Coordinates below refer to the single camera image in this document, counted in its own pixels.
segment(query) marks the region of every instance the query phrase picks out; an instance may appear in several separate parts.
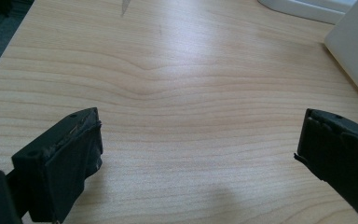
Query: wood grain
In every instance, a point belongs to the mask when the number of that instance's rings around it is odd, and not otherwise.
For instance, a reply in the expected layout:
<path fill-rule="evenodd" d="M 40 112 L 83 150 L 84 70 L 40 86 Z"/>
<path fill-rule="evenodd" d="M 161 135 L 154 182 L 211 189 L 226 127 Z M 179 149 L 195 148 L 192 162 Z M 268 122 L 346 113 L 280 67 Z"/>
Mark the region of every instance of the wood grain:
<path fill-rule="evenodd" d="M 35 1 L 0 60 L 0 169 L 97 106 L 103 167 L 67 224 L 358 223 L 293 159 L 306 108 L 358 122 L 331 25 L 255 0 L 121 4 Z"/>

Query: scratched black plastic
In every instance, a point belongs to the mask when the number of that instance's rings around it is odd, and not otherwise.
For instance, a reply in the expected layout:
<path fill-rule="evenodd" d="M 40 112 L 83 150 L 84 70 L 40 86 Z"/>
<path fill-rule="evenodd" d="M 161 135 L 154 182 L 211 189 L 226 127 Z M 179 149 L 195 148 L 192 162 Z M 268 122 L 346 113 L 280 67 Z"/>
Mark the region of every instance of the scratched black plastic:
<path fill-rule="evenodd" d="M 84 180 L 102 165 L 100 129 L 97 108 L 78 111 L 12 157 L 19 181 L 29 190 L 33 221 L 64 221 Z"/>
<path fill-rule="evenodd" d="M 308 109 L 295 158 L 332 186 L 358 213 L 358 124 Z"/>

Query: light wood surface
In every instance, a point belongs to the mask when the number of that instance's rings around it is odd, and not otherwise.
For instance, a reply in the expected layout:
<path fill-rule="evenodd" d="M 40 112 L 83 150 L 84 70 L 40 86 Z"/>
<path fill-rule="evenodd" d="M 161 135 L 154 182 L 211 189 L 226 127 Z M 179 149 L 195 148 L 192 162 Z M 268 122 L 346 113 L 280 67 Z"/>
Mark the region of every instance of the light wood surface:
<path fill-rule="evenodd" d="M 0 60 L 1 170 L 97 106 L 103 167 L 64 223 L 358 223 L 293 159 L 306 108 L 358 122 L 332 25 L 255 0 L 121 3 L 35 1 Z"/>

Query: wooden table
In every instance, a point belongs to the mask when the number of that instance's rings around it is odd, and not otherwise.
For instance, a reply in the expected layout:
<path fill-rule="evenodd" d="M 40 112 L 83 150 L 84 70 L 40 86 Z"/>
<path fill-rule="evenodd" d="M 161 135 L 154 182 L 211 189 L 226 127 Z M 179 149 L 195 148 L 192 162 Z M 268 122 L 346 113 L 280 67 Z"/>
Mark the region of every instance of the wooden table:
<path fill-rule="evenodd" d="M 306 108 L 358 122 L 332 25 L 255 0 L 121 4 L 35 1 L 0 60 L 1 170 L 97 106 L 103 167 L 65 223 L 358 223 L 293 159 Z"/>

